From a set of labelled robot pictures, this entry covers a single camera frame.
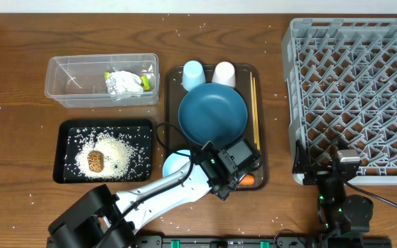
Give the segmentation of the dark blue plate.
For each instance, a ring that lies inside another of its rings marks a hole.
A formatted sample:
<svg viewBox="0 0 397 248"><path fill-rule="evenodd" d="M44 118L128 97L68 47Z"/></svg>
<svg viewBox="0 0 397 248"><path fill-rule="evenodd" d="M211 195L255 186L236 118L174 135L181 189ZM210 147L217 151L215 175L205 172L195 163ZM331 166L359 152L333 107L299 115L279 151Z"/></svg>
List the dark blue plate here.
<svg viewBox="0 0 397 248"><path fill-rule="evenodd" d="M212 142L217 148L233 143L245 131L248 111L234 89L205 83L188 92L179 105L179 125L198 145Z"/></svg>

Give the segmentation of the orange carrot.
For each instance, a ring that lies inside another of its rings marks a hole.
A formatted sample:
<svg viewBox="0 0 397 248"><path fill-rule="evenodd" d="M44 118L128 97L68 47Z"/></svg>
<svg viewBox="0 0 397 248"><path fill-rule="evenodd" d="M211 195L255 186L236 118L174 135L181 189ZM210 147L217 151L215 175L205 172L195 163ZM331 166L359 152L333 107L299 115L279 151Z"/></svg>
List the orange carrot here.
<svg viewBox="0 0 397 248"><path fill-rule="evenodd" d="M246 174L244 178L240 181L240 185L254 185L255 177L252 174Z"/></svg>

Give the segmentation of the brown mushroom food scrap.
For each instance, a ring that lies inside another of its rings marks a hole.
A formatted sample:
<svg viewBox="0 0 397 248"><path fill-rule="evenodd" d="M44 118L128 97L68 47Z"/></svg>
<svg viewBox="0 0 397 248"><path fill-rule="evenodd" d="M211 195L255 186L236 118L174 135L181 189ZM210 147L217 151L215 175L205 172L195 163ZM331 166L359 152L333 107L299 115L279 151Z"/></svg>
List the brown mushroom food scrap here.
<svg viewBox="0 0 397 248"><path fill-rule="evenodd" d="M103 153L99 151L91 151L87 156L88 167L91 172L100 173L104 168Z"/></svg>

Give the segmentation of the pile of white rice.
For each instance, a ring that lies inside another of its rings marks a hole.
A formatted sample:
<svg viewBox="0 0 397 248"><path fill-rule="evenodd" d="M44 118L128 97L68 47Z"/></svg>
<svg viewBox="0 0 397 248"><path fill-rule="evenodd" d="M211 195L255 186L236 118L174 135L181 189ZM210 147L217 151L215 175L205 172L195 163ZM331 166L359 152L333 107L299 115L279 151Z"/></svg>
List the pile of white rice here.
<svg viewBox="0 0 397 248"><path fill-rule="evenodd" d="M63 181L139 182L150 177L152 169L152 128L73 127L63 155ZM91 172L87 156L91 151L103 153L104 168Z"/></svg>

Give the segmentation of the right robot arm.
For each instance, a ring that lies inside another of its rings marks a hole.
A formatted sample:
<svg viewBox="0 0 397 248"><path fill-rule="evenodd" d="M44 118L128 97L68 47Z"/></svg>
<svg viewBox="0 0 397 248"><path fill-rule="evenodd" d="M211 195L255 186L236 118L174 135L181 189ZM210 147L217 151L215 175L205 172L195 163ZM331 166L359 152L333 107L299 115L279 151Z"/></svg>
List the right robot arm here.
<svg viewBox="0 0 397 248"><path fill-rule="evenodd" d="M305 247L363 247L362 235L369 232L373 216L373 202L364 196L346 194L345 184L356 177L361 166L358 152L337 143L333 158L327 167L309 161L300 140L296 141L293 174L303 175L304 185L318 188L318 218L326 230L304 242Z"/></svg>

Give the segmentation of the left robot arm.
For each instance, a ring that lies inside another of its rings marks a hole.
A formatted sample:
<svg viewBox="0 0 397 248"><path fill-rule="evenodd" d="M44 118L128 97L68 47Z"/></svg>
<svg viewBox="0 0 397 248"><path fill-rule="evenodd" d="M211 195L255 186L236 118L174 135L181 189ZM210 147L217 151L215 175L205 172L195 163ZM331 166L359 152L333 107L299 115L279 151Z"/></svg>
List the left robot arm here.
<svg viewBox="0 0 397 248"><path fill-rule="evenodd" d="M48 227L48 247L129 247L146 224L175 207L212 192L225 200L255 159L239 140L225 149L211 142L198 152L175 152L182 167L146 186L112 194L100 185L84 194Z"/></svg>

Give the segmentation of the light blue bowl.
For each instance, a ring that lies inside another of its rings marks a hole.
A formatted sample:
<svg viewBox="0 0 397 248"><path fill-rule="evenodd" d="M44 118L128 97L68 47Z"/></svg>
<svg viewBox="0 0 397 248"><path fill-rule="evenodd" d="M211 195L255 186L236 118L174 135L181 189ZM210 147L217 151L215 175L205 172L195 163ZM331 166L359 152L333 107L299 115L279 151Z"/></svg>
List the light blue bowl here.
<svg viewBox="0 0 397 248"><path fill-rule="evenodd" d="M169 176L178 171L184 164L190 161L190 151L187 149L171 153L163 164L163 177Z"/></svg>

